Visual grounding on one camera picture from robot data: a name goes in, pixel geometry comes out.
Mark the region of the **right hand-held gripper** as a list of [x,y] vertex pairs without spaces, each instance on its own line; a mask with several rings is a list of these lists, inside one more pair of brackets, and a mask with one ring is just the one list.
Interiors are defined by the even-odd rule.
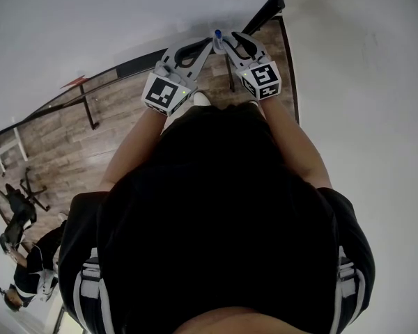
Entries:
[[281,92],[281,76],[264,45],[246,33],[233,31],[231,35],[248,55],[242,56],[228,40],[223,41],[224,51],[236,68],[235,73],[242,86],[256,100],[278,95]]

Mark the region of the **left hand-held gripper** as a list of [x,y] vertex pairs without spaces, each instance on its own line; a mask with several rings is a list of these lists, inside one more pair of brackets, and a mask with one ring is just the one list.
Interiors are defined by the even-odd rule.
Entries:
[[[196,91],[196,78],[212,51],[211,38],[190,38],[168,48],[150,72],[141,101],[149,108],[172,116]],[[192,64],[179,66],[186,59]]]

